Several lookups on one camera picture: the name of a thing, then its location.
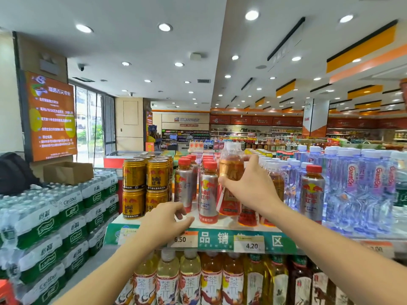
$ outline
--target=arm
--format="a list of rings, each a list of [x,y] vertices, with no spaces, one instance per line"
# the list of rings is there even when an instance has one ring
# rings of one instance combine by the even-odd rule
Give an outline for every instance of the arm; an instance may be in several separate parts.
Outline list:
[[[287,234],[355,304],[401,304],[407,299],[407,268],[291,210],[279,200],[257,156],[250,158],[241,180],[219,181]]]
[[[104,264],[59,298],[55,305],[112,305],[137,265],[157,247],[182,234],[193,222],[182,203],[161,203],[148,212],[134,236],[118,248]]]

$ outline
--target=orange poster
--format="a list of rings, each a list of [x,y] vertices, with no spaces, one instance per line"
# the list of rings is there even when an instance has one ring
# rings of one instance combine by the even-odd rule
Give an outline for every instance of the orange poster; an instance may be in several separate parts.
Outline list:
[[[25,72],[33,161],[77,154],[73,86]]]

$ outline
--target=person's right hand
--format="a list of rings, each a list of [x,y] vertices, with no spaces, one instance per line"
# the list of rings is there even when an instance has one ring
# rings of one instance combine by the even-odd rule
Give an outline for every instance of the person's right hand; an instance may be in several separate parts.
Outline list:
[[[281,203],[272,179],[259,166],[258,156],[252,155],[239,181],[226,176],[219,177],[219,183],[229,189],[242,204],[262,214],[269,211],[273,203]]]

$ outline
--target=hand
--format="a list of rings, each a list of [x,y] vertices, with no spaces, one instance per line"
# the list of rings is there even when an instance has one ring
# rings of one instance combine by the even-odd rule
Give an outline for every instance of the hand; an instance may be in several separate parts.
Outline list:
[[[194,217],[187,217],[184,206],[180,202],[160,203],[155,209],[147,212],[135,234],[137,242],[140,239],[148,243],[150,251],[168,243],[181,235],[194,221]]]
[[[242,204],[265,214],[274,203],[281,203],[272,179],[267,171],[259,166],[258,156],[252,155],[239,181],[233,181],[226,176],[219,177],[219,183],[229,189]]]

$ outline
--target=cardboard box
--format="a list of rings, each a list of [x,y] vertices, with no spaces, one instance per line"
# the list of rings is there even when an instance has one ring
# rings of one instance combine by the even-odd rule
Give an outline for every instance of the cardboard box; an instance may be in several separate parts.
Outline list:
[[[43,172],[44,182],[75,185],[93,178],[93,165],[63,161],[61,163],[45,165]]]

